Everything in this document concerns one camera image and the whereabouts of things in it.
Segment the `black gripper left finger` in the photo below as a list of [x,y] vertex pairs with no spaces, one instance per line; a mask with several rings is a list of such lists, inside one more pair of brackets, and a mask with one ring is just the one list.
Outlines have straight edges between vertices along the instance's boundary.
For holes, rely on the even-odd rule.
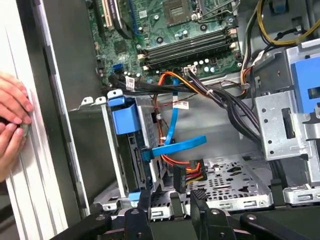
[[142,190],[138,205],[115,219],[106,213],[91,214],[56,235],[57,240],[152,240],[151,193]]

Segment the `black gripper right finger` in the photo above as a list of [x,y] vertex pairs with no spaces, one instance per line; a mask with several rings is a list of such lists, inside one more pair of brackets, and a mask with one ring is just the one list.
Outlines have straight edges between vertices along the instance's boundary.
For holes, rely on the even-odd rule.
[[205,190],[190,192],[190,217],[199,240],[318,240],[320,208],[303,206],[232,214],[210,208]]

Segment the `person's right hand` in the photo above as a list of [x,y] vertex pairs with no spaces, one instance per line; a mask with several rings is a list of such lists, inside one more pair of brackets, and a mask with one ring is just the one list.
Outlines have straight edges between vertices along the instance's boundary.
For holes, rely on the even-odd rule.
[[10,174],[26,142],[24,130],[13,123],[0,124],[0,182]]

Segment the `person's left hand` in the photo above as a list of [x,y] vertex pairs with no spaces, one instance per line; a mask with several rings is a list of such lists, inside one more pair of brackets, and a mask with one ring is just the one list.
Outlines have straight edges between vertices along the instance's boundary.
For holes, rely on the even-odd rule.
[[17,78],[0,72],[0,116],[14,124],[31,124],[34,110],[27,89]]

